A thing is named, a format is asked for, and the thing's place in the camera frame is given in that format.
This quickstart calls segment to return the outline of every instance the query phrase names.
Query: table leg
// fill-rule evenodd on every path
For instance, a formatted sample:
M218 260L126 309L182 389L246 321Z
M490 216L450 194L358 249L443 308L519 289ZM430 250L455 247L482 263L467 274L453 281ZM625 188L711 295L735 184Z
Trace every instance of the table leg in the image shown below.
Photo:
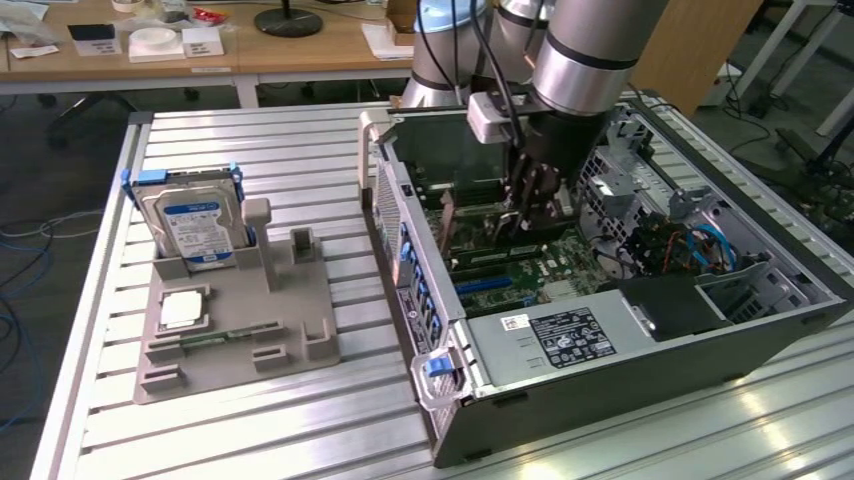
M815 129L815 133L822 137L831 136L839 130L839 126L850 115L854 115L854 88L851 88L851 91L833 112L830 112L830 115L827 115L825 123Z
M258 75L236 75L234 77L235 88L238 89L238 99L240 108L258 108Z
M757 54L757 58L754 58L753 62L750 63L750 67L747 67L747 71L742 75L742 78L738 81L738 84L735 85L735 93L738 94L739 97L743 97L745 92L747 91L747 87L750 87L750 84L757 78L757 75L759 74L762 67L765 67L765 64L769 61L769 58L771 58L771 54L774 53L774 50L777 50L777 47L779 46L779 42L783 41L783 37L786 36L786 33L791 29L791 26L794 25L795 20L801 16L801 13L803 12L805 8L806 8L805 0L795 0L794 3L791 4L791 7L789 7L786 16L779 21L779 24L777 25L774 32L771 32L771 36L769 37L767 41L765 42L765 45L762 46L762 50L759 50L759 53Z
M791 82L798 76L798 73L801 73L801 70L803 69L806 62L809 62L810 57L815 53L815 50L818 50L818 47L821 47L822 43L825 43L825 40L827 39L827 36L830 35L830 32L833 32L833 29L839 23L841 19L842 19L842 12L835 10L830 14L830 17L825 20L825 24L818 28L818 31L815 32L815 34L813 35L813 38L810 39L810 43L806 44L806 46L803 47L803 50L801 50L801 53L798 54L794 61L791 62L791 65L786 69L783 76L779 78L779 81L774 85L774 90L771 90L771 95L779 97L783 94L783 92L789 88L789 85L791 85Z

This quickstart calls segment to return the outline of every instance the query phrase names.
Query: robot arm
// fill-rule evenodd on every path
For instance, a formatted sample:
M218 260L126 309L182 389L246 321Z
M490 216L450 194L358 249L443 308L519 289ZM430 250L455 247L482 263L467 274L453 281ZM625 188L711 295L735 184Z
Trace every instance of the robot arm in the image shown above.
M515 242L561 235L570 222L555 195L571 189L655 29L667 0L558 0L522 107L525 146L510 149L507 203L518 215ZM475 94L469 123L481 141L503 140L509 108L495 93Z

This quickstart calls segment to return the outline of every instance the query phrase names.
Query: black lamp base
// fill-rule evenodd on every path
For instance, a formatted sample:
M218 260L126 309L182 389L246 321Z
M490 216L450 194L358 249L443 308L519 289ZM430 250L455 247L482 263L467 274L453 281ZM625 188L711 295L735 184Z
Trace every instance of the black lamp base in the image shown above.
M306 10L291 9L291 18L284 17L284 10L274 8L255 16L255 27L276 37L299 38L314 35L323 28L323 19Z

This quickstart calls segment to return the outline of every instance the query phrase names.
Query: cardboard box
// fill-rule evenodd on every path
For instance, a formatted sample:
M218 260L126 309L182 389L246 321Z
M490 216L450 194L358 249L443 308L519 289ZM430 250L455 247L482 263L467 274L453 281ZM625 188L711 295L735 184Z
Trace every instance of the cardboard box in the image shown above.
M386 7L386 28L391 35L391 41L398 46L415 45L415 13L418 4L415 0L388 0Z

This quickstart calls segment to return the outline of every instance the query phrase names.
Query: small chip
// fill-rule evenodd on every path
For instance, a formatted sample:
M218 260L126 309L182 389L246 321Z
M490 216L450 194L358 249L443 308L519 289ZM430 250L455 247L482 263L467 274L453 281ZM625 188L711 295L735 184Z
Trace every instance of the small chip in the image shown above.
M578 296L575 286L569 280L561 280L543 285L543 293L550 301Z
M166 329L188 327L202 317L202 294L198 291L175 292L163 299L160 325Z

